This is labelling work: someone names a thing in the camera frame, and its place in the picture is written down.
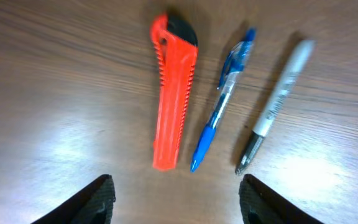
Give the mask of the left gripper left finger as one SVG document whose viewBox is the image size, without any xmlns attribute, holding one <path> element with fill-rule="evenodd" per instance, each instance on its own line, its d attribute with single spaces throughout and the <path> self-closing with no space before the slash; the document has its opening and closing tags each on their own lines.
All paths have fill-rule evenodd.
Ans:
<svg viewBox="0 0 358 224">
<path fill-rule="evenodd" d="M 110 224 L 115 201 L 112 176 L 103 174 L 34 224 Z"/>
</svg>

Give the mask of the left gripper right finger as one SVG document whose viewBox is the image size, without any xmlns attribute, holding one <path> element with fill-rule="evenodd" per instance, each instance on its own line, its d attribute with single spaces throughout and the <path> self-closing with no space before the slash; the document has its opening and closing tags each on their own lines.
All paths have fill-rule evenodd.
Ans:
<svg viewBox="0 0 358 224">
<path fill-rule="evenodd" d="M 247 224 L 322 224 L 252 174 L 246 174 L 241 181 L 239 205 Z"/>
</svg>

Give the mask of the black permanent marker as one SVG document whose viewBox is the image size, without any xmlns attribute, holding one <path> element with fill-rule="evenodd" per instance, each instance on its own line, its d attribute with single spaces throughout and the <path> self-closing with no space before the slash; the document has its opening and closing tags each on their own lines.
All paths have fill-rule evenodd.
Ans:
<svg viewBox="0 0 358 224">
<path fill-rule="evenodd" d="M 295 86 L 300 73 L 309 60 L 315 43 L 316 42 L 311 39 L 301 40 L 292 50 L 267 103 L 252 128 L 249 140 L 236 166 L 236 175 L 241 175 L 255 157 L 269 133 L 275 118 L 283 107 L 285 100 Z"/>
</svg>

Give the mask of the blue ballpoint pen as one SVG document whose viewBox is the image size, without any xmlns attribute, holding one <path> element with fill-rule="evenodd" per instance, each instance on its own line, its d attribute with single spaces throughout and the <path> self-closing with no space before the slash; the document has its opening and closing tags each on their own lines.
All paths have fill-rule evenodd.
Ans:
<svg viewBox="0 0 358 224">
<path fill-rule="evenodd" d="M 257 29 L 251 27 L 244 38 L 238 42 L 227 55 L 219 78 L 218 98 L 209 119 L 204 126 L 197 147 L 192 155 L 190 170 L 195 172 L 201 165 L 221 122 L 228 101 L 234 91 L 239 76 L 243 73 L 252 51 Z"/>
</svg>

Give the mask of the red utility knife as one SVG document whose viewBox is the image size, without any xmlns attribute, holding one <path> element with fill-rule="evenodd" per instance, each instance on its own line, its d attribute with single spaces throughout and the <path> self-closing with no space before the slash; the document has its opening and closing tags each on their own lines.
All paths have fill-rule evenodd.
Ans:
<svg viewBox="0 0 358 224">
<path fill-rule="evenodd" d="M 192 26 L 173 14 L 155 18 L 150 28 L 160 74 L 153 168 L 176 168 L 198 56 Z"/>
</svg>

